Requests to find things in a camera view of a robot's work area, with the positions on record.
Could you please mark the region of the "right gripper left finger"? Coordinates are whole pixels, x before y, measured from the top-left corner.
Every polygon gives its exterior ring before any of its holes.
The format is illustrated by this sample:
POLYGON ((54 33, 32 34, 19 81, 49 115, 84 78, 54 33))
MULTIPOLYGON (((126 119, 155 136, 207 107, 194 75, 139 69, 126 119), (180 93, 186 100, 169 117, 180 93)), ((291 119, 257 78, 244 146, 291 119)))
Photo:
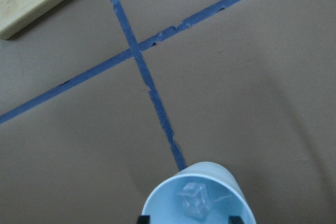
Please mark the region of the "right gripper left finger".
POLYGON ((150 224, 150 215, 140 215, 140 216, 138 216, 137 224, 150 224))

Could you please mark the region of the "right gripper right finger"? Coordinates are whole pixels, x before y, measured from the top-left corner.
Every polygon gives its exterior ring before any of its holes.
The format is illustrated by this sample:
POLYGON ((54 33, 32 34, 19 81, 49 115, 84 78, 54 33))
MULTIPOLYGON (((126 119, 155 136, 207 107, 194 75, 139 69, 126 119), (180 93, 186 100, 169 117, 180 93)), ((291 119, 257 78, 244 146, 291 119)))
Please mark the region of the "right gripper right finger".
POLYGON ((228 217, 228 223, 229 224, 242 224, 241 221, 241 217, 240 216, 229 216, 228 217))

